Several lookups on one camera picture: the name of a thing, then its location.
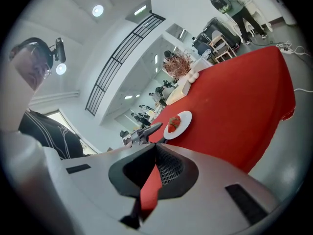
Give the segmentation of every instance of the black backpack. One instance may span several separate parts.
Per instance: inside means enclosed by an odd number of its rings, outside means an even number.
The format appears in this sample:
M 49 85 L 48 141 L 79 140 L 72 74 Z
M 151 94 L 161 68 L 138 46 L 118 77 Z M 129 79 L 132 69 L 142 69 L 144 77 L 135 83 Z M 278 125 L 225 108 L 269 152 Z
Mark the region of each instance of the black backpack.
M 211 0 L 211 3 L 222 14 L 231 10 L 231 2 L 229 0 Z

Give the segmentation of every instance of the gray floor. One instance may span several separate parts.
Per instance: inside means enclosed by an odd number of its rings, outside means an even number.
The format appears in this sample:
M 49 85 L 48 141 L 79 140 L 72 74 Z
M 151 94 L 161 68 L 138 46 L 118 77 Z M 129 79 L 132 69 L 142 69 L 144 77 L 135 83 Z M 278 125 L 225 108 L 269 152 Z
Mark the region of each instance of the gray floor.
M 254 43 L 264 45 L 270 41 L 286 42 L 290 40 L 293 49 L 298 45 L 306 46 L 301 31 L 296 26 L 279 23 L 273 26 L 273 32 L 262 40 L 259 35 L 251 38 Z M 241 45 L 238 54 L 263 48 L 250 44 Z M 313 66 L 310 57 L 295 54 L 283 54 L 287 63 L 294 89 L 303 88 L 313 91 Z M 249 173 L 250 176 L 266 185 L 283 201 L 295 193 L 301 186 L 313 150 L 313 93 L 295 92 L 296 109 L 293 117 L 281 121 L 265 154 Z

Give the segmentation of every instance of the food on plate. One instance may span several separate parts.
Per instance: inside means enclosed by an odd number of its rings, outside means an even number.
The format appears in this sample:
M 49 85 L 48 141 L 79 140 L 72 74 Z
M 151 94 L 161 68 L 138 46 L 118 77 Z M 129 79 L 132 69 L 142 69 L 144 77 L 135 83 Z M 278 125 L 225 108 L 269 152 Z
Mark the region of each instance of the food on plate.
M 175 117 L 170 118 L 170 122 L 168 123 L 168 132 L 172 133 L 176 131 L 176 129 L 180 125 L 180 116 L 176 115 Z

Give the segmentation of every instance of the man in green shirt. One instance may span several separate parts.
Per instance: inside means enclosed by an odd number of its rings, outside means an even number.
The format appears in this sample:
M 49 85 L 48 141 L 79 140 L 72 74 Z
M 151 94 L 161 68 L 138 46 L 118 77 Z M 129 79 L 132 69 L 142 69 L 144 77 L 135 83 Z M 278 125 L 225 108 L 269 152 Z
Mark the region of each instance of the man in green shirt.
M 244 7 L 237 0 L 229 1 L 231 3 L 231 9 L 227 11 L 227 14 L 237 23 L 245 43 L 249 45 L 250 40 L 248 38 L 244 19 L 246 19 L 253 26 L 253 28 L 261 35 L 263 39 L 265 39 L 267 37 L 267 34 L 262 30 L 259 24 L 251 16 L 247 8 Z

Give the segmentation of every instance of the black railing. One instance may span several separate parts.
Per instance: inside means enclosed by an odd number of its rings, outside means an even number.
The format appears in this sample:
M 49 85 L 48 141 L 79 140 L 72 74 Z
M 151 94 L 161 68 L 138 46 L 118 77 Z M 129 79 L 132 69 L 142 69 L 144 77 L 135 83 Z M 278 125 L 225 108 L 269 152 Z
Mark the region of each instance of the black railing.
M 93 115 L 96 114 L 106 90 L 118 70 L 121 68 L 122 64 L 129 57 L 136 46 L 138 46 L 140 42 L 164 20 L 165 18 L 152 14 L 140 25 L 138 25 L 123 40 L 123 42 L 121 42 L 103 67 L 96 83 L 93 86 L 85 110 L 89 111 Z

